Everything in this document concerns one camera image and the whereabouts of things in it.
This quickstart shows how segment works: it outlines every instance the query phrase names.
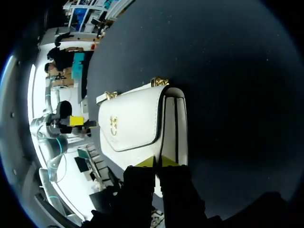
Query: handbag flap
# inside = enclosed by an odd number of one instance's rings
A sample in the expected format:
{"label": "handbag flap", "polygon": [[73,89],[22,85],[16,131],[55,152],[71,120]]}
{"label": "handbag flap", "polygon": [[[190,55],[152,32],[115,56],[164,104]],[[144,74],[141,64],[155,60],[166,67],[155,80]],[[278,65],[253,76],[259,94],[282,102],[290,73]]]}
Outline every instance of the handbag flap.
{"label": "handbag flap", "polygon": [[99,126],[115,151],[143,147],[158,139],[165,88],[138,90],[101,103]]}

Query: cardboard box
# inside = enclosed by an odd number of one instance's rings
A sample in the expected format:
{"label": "cardboard box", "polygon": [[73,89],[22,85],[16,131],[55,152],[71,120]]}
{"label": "cardboard box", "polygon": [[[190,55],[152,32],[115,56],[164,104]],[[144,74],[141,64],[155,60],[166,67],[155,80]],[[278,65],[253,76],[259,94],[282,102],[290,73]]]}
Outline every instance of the cardboard box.
{"label": "cardboard box", "polygon": [[57,69],[50,70],[51,76],[63,75],[65,79],[58,79],[53,81],[52,86],[67,86],[74,87],[74,80],[72,79],[72,68],[66,68],[65,72],[57,71]]}

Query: white handbag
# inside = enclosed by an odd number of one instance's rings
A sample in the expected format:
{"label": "white handbag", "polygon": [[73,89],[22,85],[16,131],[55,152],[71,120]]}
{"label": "white handbag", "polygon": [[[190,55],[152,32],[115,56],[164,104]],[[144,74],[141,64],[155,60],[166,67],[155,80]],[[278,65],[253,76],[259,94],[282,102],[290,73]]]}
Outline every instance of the white handbag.
{"label": "white handbag", "polygon": [[[96,103],[101,150],[123,170],[152,156],[188,164],[185,97],[167,80],[155,78],[121,95],[105,92]],[[162,197],[158,178],[154,192]]]}

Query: gold clasp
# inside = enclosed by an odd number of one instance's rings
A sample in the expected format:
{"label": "gold clasp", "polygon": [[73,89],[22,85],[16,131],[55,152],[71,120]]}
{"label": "gold clasp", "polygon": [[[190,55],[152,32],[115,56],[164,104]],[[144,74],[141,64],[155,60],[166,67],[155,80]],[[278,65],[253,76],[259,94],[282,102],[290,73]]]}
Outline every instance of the gold clasp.
{"label": "gold clasp", "polygon": [[117,97],[117,92],[116,92],[116,91],[115,91],[115,92],[112,92],[112,93],[105,91],[105,94],[106,94],[106,98],[107,98],[108,100]]}
{"label": "gold clasp", "polygon": [[151,87],[155,86],[166,86],[169,85],[168,79],[161,79],[160,77],[155,77],[151,79]]}
{"label": "gold clasp", "polygon": [[112,135],[116,135],[117,133],[117,117],[110,117],[110,126]]}

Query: black table surface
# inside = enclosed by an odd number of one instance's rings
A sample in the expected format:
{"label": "black table surface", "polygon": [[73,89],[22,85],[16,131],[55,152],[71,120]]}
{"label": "black table surface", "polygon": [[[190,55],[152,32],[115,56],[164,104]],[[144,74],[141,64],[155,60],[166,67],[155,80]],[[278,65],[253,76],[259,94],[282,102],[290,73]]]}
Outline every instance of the black table surface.
{"label": "black table surface", "polygon": [[[207,216],[227,218],[266,191],[292,196],[304,164],[304,66],[260,1],[136,1],[91,59],[90,119],[98,119],[95,99],[104,91],[155,76],[185,93],[189,167]],[[99,129],[92,135],[100,150]],[[160,198],[153,204],[163,209]]]}

